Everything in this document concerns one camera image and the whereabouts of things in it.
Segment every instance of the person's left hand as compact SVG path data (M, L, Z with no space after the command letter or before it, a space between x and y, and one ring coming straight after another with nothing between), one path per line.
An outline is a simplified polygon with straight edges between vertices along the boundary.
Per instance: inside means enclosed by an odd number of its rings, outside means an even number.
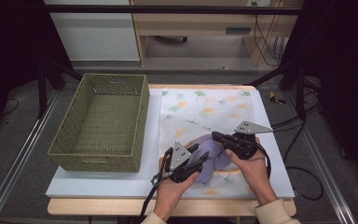
M162 181L157 189L156 206L153 212L167 222L183 193L196 182L198 175L199 172L196 172L182 183L175 183L169 178Z

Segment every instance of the person's right hand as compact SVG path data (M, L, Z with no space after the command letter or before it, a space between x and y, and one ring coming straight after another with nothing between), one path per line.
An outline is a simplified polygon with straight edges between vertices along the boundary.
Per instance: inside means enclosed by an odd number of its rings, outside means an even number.
M260 150L257 150L249 160L241 160L230 149L226 149L226 153L230 160L241 170L243 177L260 205L277 200L277 196L269 183L265 156Z

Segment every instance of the purple cloth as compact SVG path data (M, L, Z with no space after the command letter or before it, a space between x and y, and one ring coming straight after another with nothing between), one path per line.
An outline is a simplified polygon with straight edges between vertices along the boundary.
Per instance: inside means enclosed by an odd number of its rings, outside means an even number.
M205 152L209 151L208 159L202 164L202 172L197 177L197 182L207 184L213 175L214 170L220 170L231 164L223 146L212 139L212 135L205 134L197 139L194 144L199 148L191 154L188 163L197 161Z

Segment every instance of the table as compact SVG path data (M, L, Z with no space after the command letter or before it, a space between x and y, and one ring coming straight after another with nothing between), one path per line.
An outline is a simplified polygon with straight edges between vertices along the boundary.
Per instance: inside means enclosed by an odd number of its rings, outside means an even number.
M254 90L248 86L231 85L149 85L150 89L194 88L213 90ZM94 197L51 197L48 212L57 216L139 216L145 199L134 198L94 198ZM152 211L152 199L146 214ZM173 211L174 217L247 217L254 216L256 200L244 199L182 199ZM290 216L296 213L293 199L284 199Z

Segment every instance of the cable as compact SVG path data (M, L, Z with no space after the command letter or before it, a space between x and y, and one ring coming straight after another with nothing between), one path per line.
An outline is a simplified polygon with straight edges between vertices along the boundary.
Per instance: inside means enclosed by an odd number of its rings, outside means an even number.
M295 141L296 141L297 138L300 136L300 133L301 133L301 131L303 130L303 128L304 128L304 126L305 126L305 121L306 121L306 120L304 119L304 121L303 121L302 124L301 124L300 130L298 130L298 132L297 132L295 138L293 139L292 143L290 144L289 148L287 148L286 152L284 153L283 163L286 162L287 155L289 155L289 152L291 151L292 146L295 144Z
M307 92L306 94L304 94L304 97L307 96L307 95L309 95L309 94L313 94L313 92L312 92L312 91ZM319 107L320 107L320 104L315 104L315 105L311 106L310 108L308 108L308 109L306 110L306 115L309 115L309 114L313 113L314 111L316 111L317 109L319 109ZM276 127L282 127L282 126L284 126L284 125L287 125L287 124L290 123L290 122L293 122L293 121L297 120L298 118L299 118L299 116L295 116L295 117L293 117L293 118L291 118L291 119L289 119L289 120L287 120L287 121L284 121L284 122L281 122L281 123L279 123L279 124L275 124L275 125L272 125L272 126L275 127L275 128L276 128ZM293 139L293 141L292 141L292 143L290 144L289 148L287 148L286 152L284 153L283 163L286 162L286 159L287 159L287 156L289 155L289 152L290 152L291 149L293 148L293 145L294 145L295 141L297 140L297 138L299 137L299 135L300 135L302 129L305 127L305 123L306 123L306 119L304 119L304 121L303 121L301 124L297 125L296 127L292 127L292 128L286 129L286 130L274 130L275 133L276 133L276 132L283 132L283 131L292 130L292 129L297 128L297 127L300 126L300 129L298 130L298 132L297 132L295 138ZM299 170L299 171L302 171L302 172L307 173L308 175L311 175L314 179L316 179L316 181L318 182L318 184L319 184L319 186L320 186L320 188L321 188L321 193L320 193L317 197L314 197L314 198L312 198L312 197L310 197L310 196L307 196L307 195L305 195L305 194L302 194L299 189L293 189L293 190L295 190L295 191L298 193L299 196L301 196L301 197L303 197L303 198L305 198L305 199L307 199L307 200L310 200L310 201L320 200L320 199L324 196L324 185L322 184L322 181L319 179L318 176L314 175L312 172L310 172L310 171L308 171L308 170L306 170L306 169L304 169L304 168L301 168L301 167L287 166L287 167L285 167L285 168L286 168L286 170L290 170L290 169Z
M267 60L266 60L266 58L264 57L263 51L261 51L260 47L258 47L257 40L255 39L255 30L256 30L256 28L259 30L261 36L263 37L264 42L266 43L266 46L267 46L267 48L268 48L268 51L269 51L269 53L270 53L271 56L272 56L272 53L271 53L271 51L270 51L270 49L269 49L269 45L267 44L267 40L264 38L263 33L261 32L260 27L258 26L257 15L255 15L255 29L254 29L254 41L255 41L255 46L257 47L258 51L260 51L261 57L263 58L264 62L265 62L267 65L269 65L269 66L278 66L278 64L270 64L270 63L268 63Z
M169 151L167 150L165 152L165 154L164 154L164 157L162 158L161 166L159 167L157 183L161 181L162 173L164 172L165 162L167 160L168 155L169 155ZM147 197L146 197L146 199L144 201L144 205L142 207L142 211L141 211L141 214L139 215L137 223L140 224L143 221L147 205L149 204L150 200L152 199L152 197L153 197L154 193L156 192L157 188L158 188L158 185L153 186L153 188L150 190L149 194L147 195Z
M269 54L271 55L272 59L277 63L277 64L271 64L271 63L268 63L266 58L264 57L264 53L263 51L260 49L260 47L258 46L257 44L257 41L256 41L256 38L255 38L255 31L256 29L258 30L258 32L261 34L263 40L264 40L264 43L268 49L268 52ZM263 35L263 32L261 31L260 29L260 26L258 24L258 18L257 18L257 15L255 15L255 29L254 29L254 41L255 41L255 46L257 47L257 49L259 50L260 54L261 54L261 57L263 58L264 62L269 65L269 66L279 66L281 64L281 58L282 58L282 55L280 55L279 57L275 57L275 55L271 52L271 49L269 48L269 43L267 41L267 39L264 37ZM282 52L282 48L283 48L283 42L281 41L281 48L280 48L280 52Z
M296 167L296 166L287 166L286 170L299 170L299 171L302 171L302 172L305 172L305 173L311 175L313 178L316 179L316 181L318 182L318 184L319 184L319 186L321 188L321 193L315 198L311 198L310 196L302 194L298 189L293 189L298 193L299 196L301 196L301 197L303 197L305 199L308 199L310 201L318 201L324 196L324 185L322 184L322 181L319 179L318 176L314 175L313 173L311 173L310 171L308 171L308 170L306 170L304 168Z
M7 99L7 100L8 100L8 101L15 101L15 102L16 102L16 105L15 105L14 108L11 109L10 111L7 111L6 113L1 114L1 116L4 116L4 115L6 115L6 114L10 114L10 113L13 112L14 110L16 110L17 107L19 107L20 102L19 102L18 100L16 100L16 99Z

